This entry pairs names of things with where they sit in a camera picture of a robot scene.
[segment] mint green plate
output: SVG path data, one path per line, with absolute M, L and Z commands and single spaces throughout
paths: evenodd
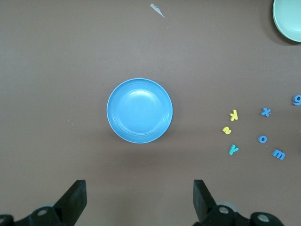
M 273 17 L 285 37 L 301 42 L 301 0 L 274 0 Z

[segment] torn sticker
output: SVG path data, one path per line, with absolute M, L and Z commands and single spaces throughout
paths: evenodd
M 160 9 L 157 7 L 157 6 L 155 6 L 154 4 L 151 4 L 150 5 L 157 13 L 159 13 L 161 16 L 163 16 L 163 14 L 161 13 L 161 11 L 160 11 Z

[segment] blue plate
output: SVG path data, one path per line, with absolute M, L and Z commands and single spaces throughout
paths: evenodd
M 173 106 L 168 93 L 149 79 L 130 79 L 118 85 L 107 104 L 109 124 L 126 141 L 154 141 L 168 129 Z
M 301 42 L 301 0 L 274 0 L 273 17 L 285 37 Z

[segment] gray table surface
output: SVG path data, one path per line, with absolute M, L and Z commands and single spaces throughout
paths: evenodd
M 0 213 L 21 219 L 85 179 L 77 226 L 191 226 L 203 179 L 247 218 L 299 225 L 301 45 L 276 29 L 272 3 L 2 0 Z M 106 116 L 114 88 L 136 77 L 161 84 L 174 107 L 168 131 L 144 145 Z

